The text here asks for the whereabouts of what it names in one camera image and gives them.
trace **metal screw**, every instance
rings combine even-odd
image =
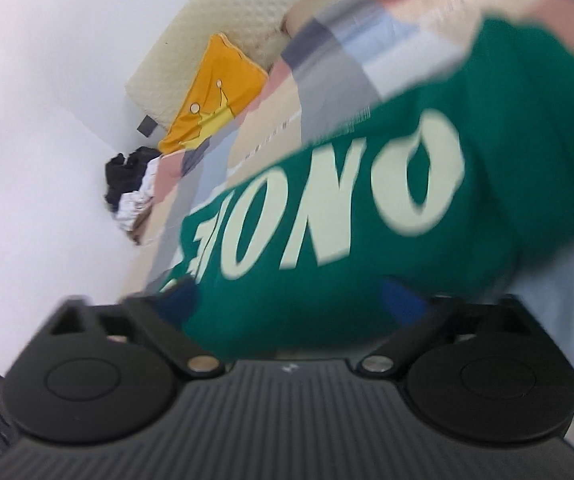
[[[394,367],[394,362],[384,355],[370,355],[362,361],[362,367],[374,374],[383,374]]]
[[[208,373],[220,366],[220,361],[210,355],[198,355],[187,362],[187,366],[194,372]]]

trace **blue object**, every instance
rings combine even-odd
[[[429,310],[429,304],[422,296],[390,278],[382,284],[382,305],[400,326],[417,323]]]
[[[193,316],[197,307],[198,285],[190,276],[184,276],[161,292],[154,301],[154,310],[158,316],[178,329]]]

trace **black device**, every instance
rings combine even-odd
[[[355,365],[225,366],[153,301],[70,300],[34,336],[0,480],[574,480],[574,370],[516,298],[434,298]]]

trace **white wall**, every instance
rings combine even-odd
[[[62,297],[116,300],[136,248],[102,200],[112,155],[0,47],[0,373]]]
[[[124,85],[188,0],[0,0],[0,42],[115,150],[145,142]]]
[[[186,1],[0,0],[0,373],[62,297],[116,300],[103,167],[151,144],[124,84]]]

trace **round knob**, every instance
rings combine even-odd
[[[65,400],[93,400],[111,393],[120,382],[118,368],[101,359],[75,359],[54,368],[49,391]]]
[[[394,367],[394,362],[384,355],[370,355],[362,361],[362,367],[373,374],[383,374]]]
[[[531,367],[515,359],[487,357],[465,366],[460,377],[467,389],[485,399],[518,399],[536,384]]]
[[[210,355],[199,355],[189,359],[187,366],[194,372],[208,373],[218,368],[220,361]]]

